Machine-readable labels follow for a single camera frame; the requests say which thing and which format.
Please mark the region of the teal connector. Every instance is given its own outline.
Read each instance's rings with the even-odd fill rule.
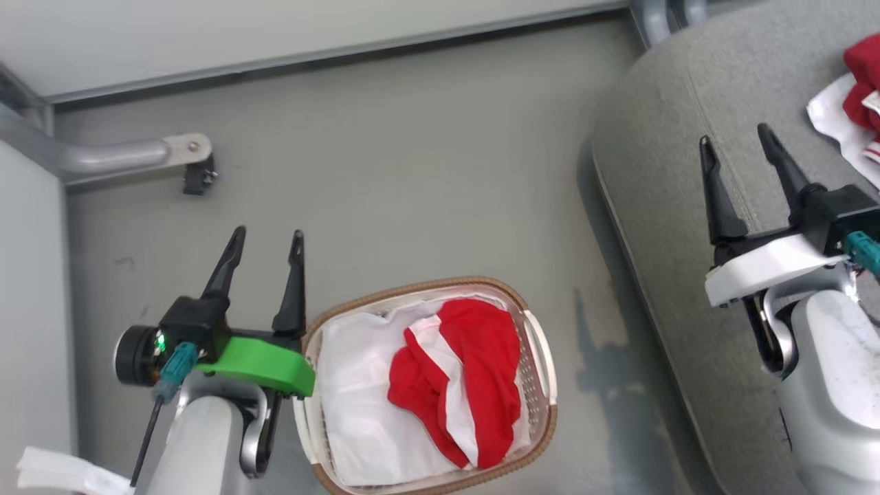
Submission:
[[[880,244],[866,233],[850,233],[844,242],[844,251],[853,262],[874,275],[880,275]]]
[[[199,360],[199,351],[190,342],[178,344],[174,353],[162,371],[159,372],[159,382],[152,389],[153,400],[162,399],[162,403],[168,404],[177,395],[180,385],[195,368]]]

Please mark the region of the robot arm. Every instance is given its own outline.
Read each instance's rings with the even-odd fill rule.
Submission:
[[[760,141],[788,200],[789,227],[749,235],[708,137],[700,155],[716,307],[742,301],[798,474],[815,495],[880,492],[880,336],[858,303],[857,270],[880,272],[880,205],[856,186],[809,183],[776,135]]]
[[[147,493],[258,493],[282,403],[312,394],[315,372],[299,352],[305,334],[303,233],[294,234],[290,276],[272,332],[231,329],[226,321],[245,233],[243,226],[235,230],[199,299],[177,298],[156,327],[131,327],[116,346],[117,378],[153,387],[157,400],[132,487],[158,408],[178,387],[175,419]],[[168,379],[180,350],[193,348],[194,363],[177,373],[180,380]]]

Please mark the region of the white wall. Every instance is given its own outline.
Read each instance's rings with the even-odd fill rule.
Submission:
[[[64,207],[62,184],[0,141],[0,493],[25,446],[76,448]]]
[[[0,61],[51,101],[406,45],[626,0],[3,0]]]

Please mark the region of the red cloth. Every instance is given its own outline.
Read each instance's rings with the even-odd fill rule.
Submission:
[[[880,88],[880,34],[856,43],[843,54],[843,61],[855,76],[855,87],[843,109],[851,121],[880,132],[880,115],[862,105],[862,100]]]
[[[461,362],[464,387],[479,449],[477,467],[499,464],[513,443],[513,424],[520,416],[516,382],[520,342],[506,311],[475,299],[453,300],[437,313],[439,334]],[[460,468],[467,456],[447,428],[449,376],[420,346],[411,329],[407,347],[394,356],[388,400],[412,411],[425,425],[437,448]]]

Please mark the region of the white strap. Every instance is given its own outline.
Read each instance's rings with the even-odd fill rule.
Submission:
[[[86,495],[132,495],[129,480],[72,455],[26,447],[18,462],[19,488],[56,488]]]

